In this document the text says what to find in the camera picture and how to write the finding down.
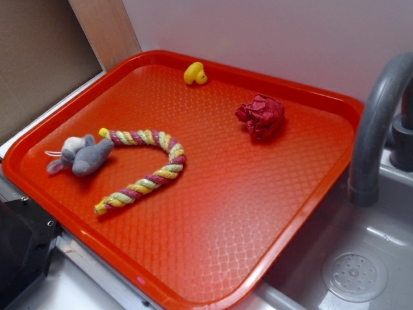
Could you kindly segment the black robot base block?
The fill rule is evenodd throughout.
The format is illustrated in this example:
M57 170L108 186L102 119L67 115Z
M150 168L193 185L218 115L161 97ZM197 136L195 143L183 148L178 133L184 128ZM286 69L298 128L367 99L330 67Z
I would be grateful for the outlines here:
M47 277L58 230L33 200L1 202L1 309L10 309Z

